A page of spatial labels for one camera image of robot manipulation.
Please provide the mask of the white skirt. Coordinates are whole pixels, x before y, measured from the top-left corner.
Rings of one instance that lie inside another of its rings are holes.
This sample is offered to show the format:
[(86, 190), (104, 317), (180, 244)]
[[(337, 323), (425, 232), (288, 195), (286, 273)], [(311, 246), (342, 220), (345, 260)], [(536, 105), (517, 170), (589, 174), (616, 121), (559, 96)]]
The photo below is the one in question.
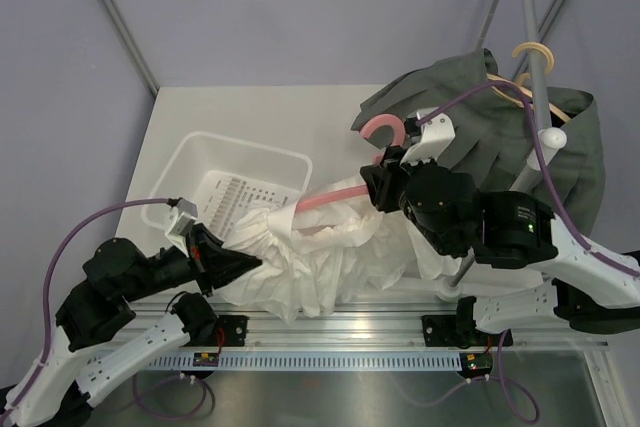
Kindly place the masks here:
[(250, 203), (224, 246), (262, 263), (220, 288), (222, 299), (292, 324), (300, 314), (331, 314), (337, 302), (367, 288), (388, 289), (412, 270), (433, 281), (459, 269), (458, 261), (439, 255), (402, 212), (380, 212), (366, 195), (341, 196), (306, 211), (301, 204)]

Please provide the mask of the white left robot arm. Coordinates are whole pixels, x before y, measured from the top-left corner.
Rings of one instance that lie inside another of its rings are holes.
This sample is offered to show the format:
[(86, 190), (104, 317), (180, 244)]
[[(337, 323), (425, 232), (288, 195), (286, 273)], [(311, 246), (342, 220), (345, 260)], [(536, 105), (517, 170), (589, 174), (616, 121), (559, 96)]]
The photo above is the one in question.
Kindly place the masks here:
[[(203, 345), (217, 316), (207, 299), (261, 266), (259, 258), (224, 248), (204, 225), (183, 247), (146, 256), (124, 238), (101, 244), (83, 266), (85, 280), (68, 294), (40, 357), (23, 380), (3, 391), (1, 420), (11, 426), (80, 426), (124, 381), (163, 353)], [(136, 317), (131, 303), (194, 282), (164, 316), (96, 366), (90, 359)]]

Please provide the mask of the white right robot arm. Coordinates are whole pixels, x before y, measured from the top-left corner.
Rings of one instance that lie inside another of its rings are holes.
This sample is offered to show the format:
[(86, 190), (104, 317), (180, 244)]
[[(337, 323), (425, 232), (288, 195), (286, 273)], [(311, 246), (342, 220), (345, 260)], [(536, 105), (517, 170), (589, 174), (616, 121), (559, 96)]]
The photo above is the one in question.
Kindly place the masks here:
[(360, 170), (377, 210), (402, 212), (441, 256), (473, 255), (494, 269), (531, 268), (548, 277), (514, 294), (458, 300), (451, 329), (463, 345), (554, 320), (589, 334), (638, 329), (638, 253), (584, 247), (565, 221), (529, 194), (483, 193), (469, 174), (401, 157), (401, 148), (392, 147), (378, 164)]

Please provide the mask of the pink plastic hanger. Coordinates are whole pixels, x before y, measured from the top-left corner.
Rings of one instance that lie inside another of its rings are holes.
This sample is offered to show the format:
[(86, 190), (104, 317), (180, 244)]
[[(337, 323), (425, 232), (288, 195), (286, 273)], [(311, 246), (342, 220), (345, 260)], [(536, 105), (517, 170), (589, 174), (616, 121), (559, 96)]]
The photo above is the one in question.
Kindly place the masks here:
[[(369, 140), (372, 135), (380, 129), (389, 129), (391, 131), (392, 137), (389, 144), (390, 147), (402, 146), (406, 136), (404, 122), (391, 114), (380, 114), (375, 116), (360, 129), (359, 133), (363, 139)], [(294, 212), (306, 212), (330, 203), (368, 195), (369, 191), (367, 186), (365, 184), (361, 184), (312, 197), (302, 198), (297, 202)]]

